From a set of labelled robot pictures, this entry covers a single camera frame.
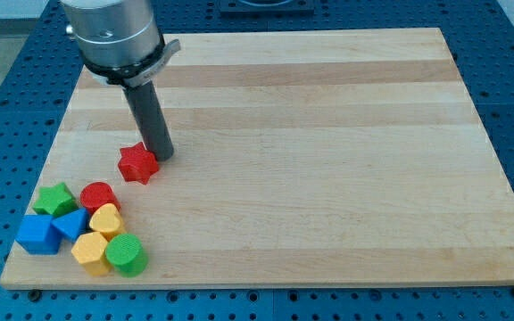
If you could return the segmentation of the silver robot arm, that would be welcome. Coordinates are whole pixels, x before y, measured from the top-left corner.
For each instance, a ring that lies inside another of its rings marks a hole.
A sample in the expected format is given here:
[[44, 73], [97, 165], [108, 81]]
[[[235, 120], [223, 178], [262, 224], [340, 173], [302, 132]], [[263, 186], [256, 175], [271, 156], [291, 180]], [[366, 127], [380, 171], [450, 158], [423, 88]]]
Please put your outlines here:
[[120, 86], [147, 151], [165, 161], [174, 153], [153, 78], [181, 49], [166, 42], [148, 0], [62, 0], [66, 32], [93, 76]]

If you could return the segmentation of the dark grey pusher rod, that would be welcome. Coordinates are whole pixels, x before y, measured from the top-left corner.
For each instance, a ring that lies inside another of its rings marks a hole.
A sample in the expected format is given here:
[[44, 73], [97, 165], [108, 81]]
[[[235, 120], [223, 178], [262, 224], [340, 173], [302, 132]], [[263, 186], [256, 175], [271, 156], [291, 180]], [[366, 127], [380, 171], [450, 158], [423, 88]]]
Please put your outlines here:
[[123, 93], [146, 150], [152, 152], [157, 161], [170, 159], [174, 147], [153, 83], [124, 87]]

